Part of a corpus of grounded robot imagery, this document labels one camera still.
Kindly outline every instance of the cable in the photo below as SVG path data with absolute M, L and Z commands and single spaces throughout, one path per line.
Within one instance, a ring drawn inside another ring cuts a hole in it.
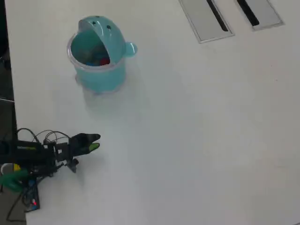
M 45 137 L 45 138 L 48 138 L 48 136 L 49 136 L 49 135 L 51 135 L 51 134 L 55 134 L 55 133 L 62 134 L 62 135 L 66 136 L 67 138 L 69 138 L 69 139 L 70 139 L 70 137 L 69 137 L 68 135 L 66 135 L 65 133 L 63 133 L 63 132 L 60 132 L 60 131 L 52 131 L 52 132 L 48 133 L 48 134 L 46 135 L 46 137 Z
M 54 142 L 54 141 L 57 142 L 57 140 L 59 140 L 59 139 L 61 139 L 61 138 L 68 138 L 68 137 L 59 137 L 59 138 L 54 139 L 52 142 Z
M 39 133 L 37 134 L 37 136 L 39 136 L 41 133 L 46 132 L 46 131 L 51 131 L 51 132 L 53 132 L 53 130 L 43 130 L 43 131 L 39 132 Z
M 30 130 L 30 129 L 28 129 L 28 128 L 20 128 L 20 129 L 17 130 L 16 133 L 18 134 L 21 130 L 28 130 L 28 131 L 32 134 L 32 136 L 34 137 L 34 139 L 37 141 L 37 143 L 41 143 L 41 142 L 38 140 L 37 136 L 32 132 L 32 130 Z
M 10 210 L 9 210 L 7 216 L 6 216 L 6 221 L 8 221 L 8 222 L 23 222 L 23 223 L 26 223 L 26 220 L 10 219 L 10 218 L 9 218 L 10 215 L 11 215 L 11 213 L 12 213 L 12 211 L 14 210 L 15 206 L 17 205 L 18 201 L 20 200 L 22 194 L 23 194 L 23 192 L 21 192 L 21 193 L 19 194 L 19 196 L 16 198 L 14 204 L 11 206 L 11 208 L 10 208 Z

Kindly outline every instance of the teal cup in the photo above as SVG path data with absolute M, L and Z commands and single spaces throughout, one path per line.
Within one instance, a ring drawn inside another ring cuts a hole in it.
M 125 58 L 136 52 L 136 45 L 125 42 L 120 29 L 103 16 L 79 21 L 78 32 L 67 45 L 77 81 L 97 94 L 113 92 L 124 83 Z

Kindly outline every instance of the green component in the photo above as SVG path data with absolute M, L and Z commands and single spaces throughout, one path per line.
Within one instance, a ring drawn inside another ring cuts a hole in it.
M 28 177 L 27 170 L 19 170 L 12 173 L 4 174 L 0 177 L 0 185 L 6 186 L 10 190 L 14 192 L 21 192 L 23 190 L 23 186 L 20 183 L 20 180 Z
M 93 150 L 96 150 L 97 148 L 99 148 L 100 144 L 99 143 L 93 143 L 90 145 L 89 150 L 90 152 Z

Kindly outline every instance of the colorful items inside container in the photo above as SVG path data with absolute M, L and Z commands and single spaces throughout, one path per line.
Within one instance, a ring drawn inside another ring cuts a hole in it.
M 71 50 L 75 59 L 85 65 L 99 67 L 110 64 L 103 42 L 92 30 L 77 34 L 72 42 Z

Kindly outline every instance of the white table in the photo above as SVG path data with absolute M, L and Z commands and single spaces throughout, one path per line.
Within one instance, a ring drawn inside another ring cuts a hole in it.
M 300 221 L 300 1 L 272 0 L 286 25 L 258 32 L 217 3 L 236 35 L 200 45 L 177 0 L 6 1 L 18 127 L 102 135 L 40 184 L 29 225 Z M 88 15 L 139 48 L 111 95 L 83 93 L 67 58 Z

